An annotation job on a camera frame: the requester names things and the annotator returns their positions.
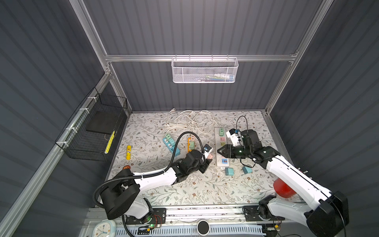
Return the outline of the orange power strip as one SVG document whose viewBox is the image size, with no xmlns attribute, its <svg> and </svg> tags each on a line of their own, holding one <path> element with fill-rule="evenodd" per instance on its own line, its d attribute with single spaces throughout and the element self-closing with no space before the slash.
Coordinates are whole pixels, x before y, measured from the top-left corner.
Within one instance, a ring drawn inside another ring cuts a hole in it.
<svg viewBox="0 0 379 237">
<path fill-rule="evenodd" d="M 194 138 L 189 137 L 187 139 L 187 152 L 189 153 L 194 149 L 195 149 Z"/>
</svg>

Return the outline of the blue power strip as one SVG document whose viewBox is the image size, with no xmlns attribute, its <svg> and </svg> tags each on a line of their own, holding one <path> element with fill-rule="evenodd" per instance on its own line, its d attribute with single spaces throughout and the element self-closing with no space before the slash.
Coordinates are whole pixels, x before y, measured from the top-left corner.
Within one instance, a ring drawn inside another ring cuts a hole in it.
<svg viewBox="0 0 379 237">
<path fill-rule="evenodd" d="M 166 147 L 169 149 L 169 151 L 171 153 L 174 153 L 174 148 L 175 148 L 175 140 L 172 138 L 172 137 L 164 137 L 163 139 L 163 143 L 166 145 Z M 175 151 L 175 156 L 178 156 L 180 155 L 180 149 L 177 148 L 176 151 Z"/>
</svg>

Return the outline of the white power strip pastel sockets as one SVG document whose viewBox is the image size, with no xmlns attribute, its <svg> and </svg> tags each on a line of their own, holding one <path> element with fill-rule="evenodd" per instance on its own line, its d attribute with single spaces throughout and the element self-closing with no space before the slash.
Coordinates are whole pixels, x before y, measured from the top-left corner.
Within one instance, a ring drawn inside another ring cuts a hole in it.
<svg viewBox="0 0 379 237">
<path fill-rule="evenodd" d="M 217 163 L 217 167 L 227 168 L 230 166 L 229 160 L 217 152 L 218 149 L 222 148 L 223 146 L 225 146 L 228 143 L 227 137 L 226 137 L 226 131 L 225 131 L 225 136 L 220 137 L 219 136 L 219 128 L 221 128 L 221 127 L 215 128 L 216 163 Z"/>
</svg>

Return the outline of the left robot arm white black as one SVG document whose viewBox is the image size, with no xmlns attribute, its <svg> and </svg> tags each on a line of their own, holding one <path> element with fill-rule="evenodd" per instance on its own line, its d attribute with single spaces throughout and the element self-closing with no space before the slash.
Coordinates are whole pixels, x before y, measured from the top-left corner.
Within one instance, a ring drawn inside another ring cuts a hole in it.
<svg viewBox="0 0 379 237">
<path fill-rule="evenodd" d="M 114 178 L 95 189 L 92 199 L 96 206 L 105 209 L 109 220 L 131 216 L 143 224 L 148 223 L 155 212 L 150 202 L 140 195 L 141 192 L 184 182 L 192 173 L 204 173 L 208 169 L 212 162 L 209 156 L 213 148 L 208 144 L 203 145 L 194 132 L 183 132 L 175 142 L 174 149 L 177 149 L 181 138 L 186 134 L 193 135 L 198 140 L 200 150 L 191 150 L 177 161 L 174 161 L 173 154 L 166 168 L 152 172 L 137 174 L 124 168 Z"/>
</svg>

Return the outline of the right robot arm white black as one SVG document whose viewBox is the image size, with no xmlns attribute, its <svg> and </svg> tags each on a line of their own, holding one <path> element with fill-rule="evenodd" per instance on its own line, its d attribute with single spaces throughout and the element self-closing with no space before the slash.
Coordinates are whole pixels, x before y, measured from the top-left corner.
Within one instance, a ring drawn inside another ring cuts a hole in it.
<svg viewBox="0 0 379 237">
<path fill-rule="evenodd" d="M 232 128 L 226 133 L 231 144 L 217 150 L 226 159 L 251 159 L 274 174 L 298 194 L 305 204 L 296 204 L 269 195 L 259 201 L 261 219 L 280 216 L 307 226 L 317 237 L 334 237 L 346 232 L 349 224 L 347 197 L 319 185 L 290 164 L 276 149 L 264 147 L 252 129 Z"/>
</svg>

